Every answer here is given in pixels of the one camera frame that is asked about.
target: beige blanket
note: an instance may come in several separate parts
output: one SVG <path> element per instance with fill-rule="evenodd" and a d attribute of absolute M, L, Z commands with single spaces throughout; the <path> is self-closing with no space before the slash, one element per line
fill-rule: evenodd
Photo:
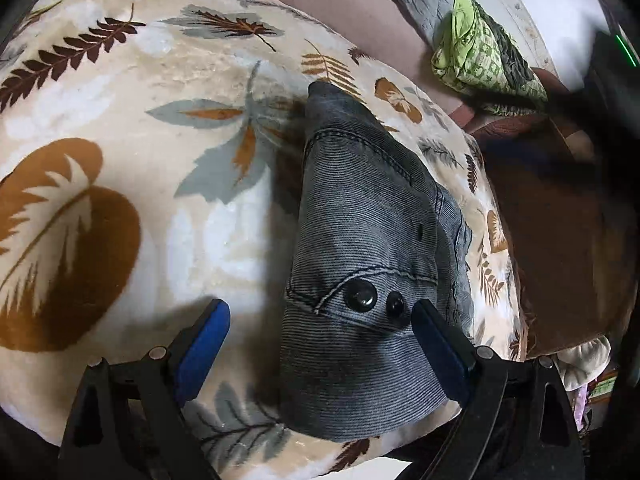
<path fill-rule="evenodd" d="M 224 479 L 312 478 L 442 424 L 348 444 L 278 420 L 306 88 L 364 102 L 473 231 L 468 336 L 526 330 L 482 157 L 421 90 L 277 0 L 43 0 L 0 67 L 0 404 L 58 444 L 85 363 L 141 358 L 210 297 L 230 333 L 184 415 Z"/>

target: green light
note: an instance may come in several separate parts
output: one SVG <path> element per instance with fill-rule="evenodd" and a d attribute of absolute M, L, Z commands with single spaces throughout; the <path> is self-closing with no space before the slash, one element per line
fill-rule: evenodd
<path fill-rule="evenodd" d="M 637 66 L 636 65 L 636 60 L 634 59 L 634 57 L 631 55 L 631 52 L 629 52 L 629 49 L 626 47 L 625 42 L 622 41 L 622 38 L 620 38 L 620 36 L 616 36 L 616 39 L 618 40 L 618 43 L 622 46 L 623 49 L 625 49 L 626 55 L 629 58 L 629 61 L 631 62 L 631 64 L 633 66 Z"/>

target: brown oval print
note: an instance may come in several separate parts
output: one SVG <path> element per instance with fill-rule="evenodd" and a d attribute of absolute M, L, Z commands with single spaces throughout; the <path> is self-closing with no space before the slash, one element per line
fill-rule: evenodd
<path fill-rule="evenodd" d="M 0 345 L 62 350 L 124 290 L 140 219 L 95 186 L 100 147 L 62 139 L 27 156 L 0 186 Z"/>

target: snap button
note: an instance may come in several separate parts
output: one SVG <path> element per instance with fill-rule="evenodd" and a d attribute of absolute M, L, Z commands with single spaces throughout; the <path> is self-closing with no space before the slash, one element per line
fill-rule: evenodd
<path fill-rule="evenodd" d="M 386 297 L 386 313 L 389 317 L 400 317 L 404 312 L 404 298 L 399 292 L 390 292 Z"/>
<path fill-rule="evenodd" d="M 368 312 L 376 306 L 378 292 L 373 283 L 361 278 L 353 278 L 344 285 L 344 299 L 351 310 Z"/>

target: gray denim garment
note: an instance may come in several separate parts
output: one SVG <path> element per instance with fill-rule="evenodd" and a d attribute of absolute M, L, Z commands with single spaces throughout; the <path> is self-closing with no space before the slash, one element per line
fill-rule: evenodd
<path fill-rule="evenodd" d="M 280 411 L 293 430 L 346 442 L 417 422 L 444 402 L 411 309 L 428 298 L 468 333 L 471 230 L 418 156 L 339 88 L 309 86 L 305 134 Z M 344 285 L 352 278 L 376 287 L 372 310 L 348 308 Z M 392 291 L 406 305 L 395 318 L 385 306 Z"/>

